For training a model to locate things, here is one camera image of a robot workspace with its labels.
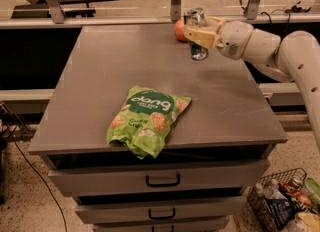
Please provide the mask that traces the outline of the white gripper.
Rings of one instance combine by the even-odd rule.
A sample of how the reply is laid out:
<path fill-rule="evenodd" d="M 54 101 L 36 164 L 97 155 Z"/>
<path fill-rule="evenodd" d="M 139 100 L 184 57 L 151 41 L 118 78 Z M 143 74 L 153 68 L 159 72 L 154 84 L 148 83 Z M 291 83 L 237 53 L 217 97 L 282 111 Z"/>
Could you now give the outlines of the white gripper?
<path fill-rule="evenodd" d="M 204 16 L 200 21 L 200 27 L 185 25 L 184 36 L 207 49 L 219 47 L 218 51 L 224 57 L 238 60 L 243 55 L 254 27 L 241 21 L 225 23 L 223 18 Z"/>

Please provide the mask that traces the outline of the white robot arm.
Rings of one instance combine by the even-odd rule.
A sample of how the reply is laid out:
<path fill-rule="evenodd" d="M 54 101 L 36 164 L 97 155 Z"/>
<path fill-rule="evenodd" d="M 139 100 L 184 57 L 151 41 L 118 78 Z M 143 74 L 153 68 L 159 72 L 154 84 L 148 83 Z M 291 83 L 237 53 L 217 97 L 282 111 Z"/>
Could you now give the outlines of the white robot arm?
<path fill-rule="evenodd" d="M 294 31 L 282 38 L 245 22 L 227 22 L 197 11 L 184 16 L 183 34 L 195 61 L 217 49 L 226 58 L 251 63 L 276 81 L 295 82 L 320 147 L 320 44 L 312 34 Z"/>

